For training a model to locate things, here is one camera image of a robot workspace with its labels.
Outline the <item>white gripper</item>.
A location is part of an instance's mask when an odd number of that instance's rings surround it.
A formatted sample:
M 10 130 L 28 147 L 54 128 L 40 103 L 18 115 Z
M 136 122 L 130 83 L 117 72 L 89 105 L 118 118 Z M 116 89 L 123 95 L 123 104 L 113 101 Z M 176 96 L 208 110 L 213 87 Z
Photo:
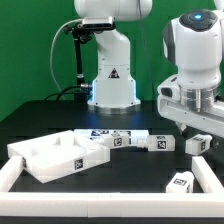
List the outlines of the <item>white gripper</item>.
M 176 123 L 181 135 L 187 126 L 224 138 L 224 102 L 216 101 L 206 111 L 193 111 L 180 102 L 177 76 L 172 75 L 158 87 L 157 107 L 159 114 Z

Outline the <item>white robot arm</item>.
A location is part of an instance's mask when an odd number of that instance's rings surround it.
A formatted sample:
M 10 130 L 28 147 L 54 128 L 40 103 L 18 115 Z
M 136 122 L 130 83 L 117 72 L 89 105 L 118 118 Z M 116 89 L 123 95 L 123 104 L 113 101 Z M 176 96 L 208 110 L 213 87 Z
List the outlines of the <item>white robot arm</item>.
M 224 60 L 224 0 L 214 11 L 199 9 L 171 20 L 163 30 L 164 55 L 178 73 L 158 86 L 158 112 L 179 124 L 224 138 L 220 64 Z M 74 0 L 80 27 L 98 44 L 98 75 L 89 106 L 105 112 L 139 104 L 130 75 L 130 42 L 117 21 L 147 17 L 152 0 Z

